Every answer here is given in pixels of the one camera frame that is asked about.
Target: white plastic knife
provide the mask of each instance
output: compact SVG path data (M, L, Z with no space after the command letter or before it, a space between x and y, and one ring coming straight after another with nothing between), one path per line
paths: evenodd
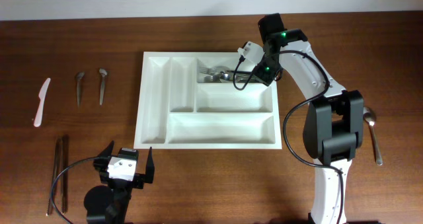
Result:
M46 99L46 93L48 85L50 84L50 78L46 79L46 82L41 87L40 93L38 94L38 97L40 97L40 105L38 105L37 115L35 115L34 120L34 127L41 126L41 120L42 120L42 110L44 108L44 100Z

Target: metal spoon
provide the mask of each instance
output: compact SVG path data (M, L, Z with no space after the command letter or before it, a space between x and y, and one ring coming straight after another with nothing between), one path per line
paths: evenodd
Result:
M85 72L79 72L76 76L75 79L77 80L77 104L78 107L81 105L81 79L84 77Z
M103 97L104 97L104 87L106 86L106 75L107 71L105 69L100 69L98 72L101 74L101 88L100 88L100 106L103 104Z
M363 109L363 119L369 124L371 139L373 140L373 150L375 153L375 160L377 165L383 165L381 151L376 139L374 125L376 123L376 114L368 107Z
M246 83L250 75L237 75L235 76L236 83ZM233 82L233 73L225 73L220 75L220 82L222 83L232 83ZM251 78L249 83L257 83L258 81Z

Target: white cutlery organizer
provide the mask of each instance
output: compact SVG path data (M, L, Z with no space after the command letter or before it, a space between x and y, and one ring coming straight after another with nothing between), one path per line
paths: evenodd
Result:
M134 148L281 149L275 83L238 91L232 83L204 83L198 72L235 69L238 60L238 53L145 52ZM253 67L244 61L239 71Z

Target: wooden table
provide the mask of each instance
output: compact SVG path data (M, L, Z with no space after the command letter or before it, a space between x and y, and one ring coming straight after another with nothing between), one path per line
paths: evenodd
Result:
M57 223L46 217L54 142L70 136L69 162L133 147L143 52L236 52L260 42L261 16L0 22L0 222ZM349 221L421 223L423 219L423 12L283 15L301 28L318 59L372 107L384 165L373 160L367 126L348 175ZM110 72L98 105L99 67ZM74 76L85 71L82 105ZM44 80L41 127L33 118ZM303 96L286 73L278 83L281 121ZM294 149L306 109L291 117ZM138 172L144 172L146 150ZM134 190L134 223L266 223L306 219L314 170L288 150L154 150L154 184ZM69 173L68 218L84 223L86 192L99 185L92 165Z

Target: metal utensil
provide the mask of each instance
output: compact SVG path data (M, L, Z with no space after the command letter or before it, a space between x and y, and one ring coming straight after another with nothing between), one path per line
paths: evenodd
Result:
M371 139L373 140L373 151L377 165L383 165L382 154L376 139L374 125L376 123L376 114L368 107L363 109L363 119L369 124Z
M103 104L104 87L106 86L107 71L105 69L99 70L101 74L101 88L100 88L100 106Z
M79 72L76 74L75 79L77 80L77 104L78 107L81 105L81 79L84 77L85 72Z
M230 68L226 67L226 66L216 66L216 67L199 67L198 68L198 72L206 74L206 75L215 75L218 73L233 73L234 71L231 70ZM250 75L251 72L247 72L247 71L237 71L237 75L238 74L243 74L243 75Z
M53 205L52 205L52 201L50 199L50 189L54 183L54 180L56 179L56 177L59 175L59 166L60 166L60 153L61 153L61 146L62 146L62 139L58 138L56 140L56 148L54 149L54 164L53 164L53 175L52 175L52 183L50 185L50 188L48 189L48 207L47 207L47 213L46 216L50 216L52 214L53 211Z
M220 83L220 75L207 75L204 77L205 83Z
M236 75L235 82L236 83L245 83L250 75ZM233 73L223 73L220 75L220 82L222 83L232 83L233 82ZM254 78L250 79L249 83L257 83L257 80Z
M64 135L62 138L61 147L61 170L67 168L67 161L69 157L69 136ZM64 173L61 178L61 212L64 214L67 211L67 173Z

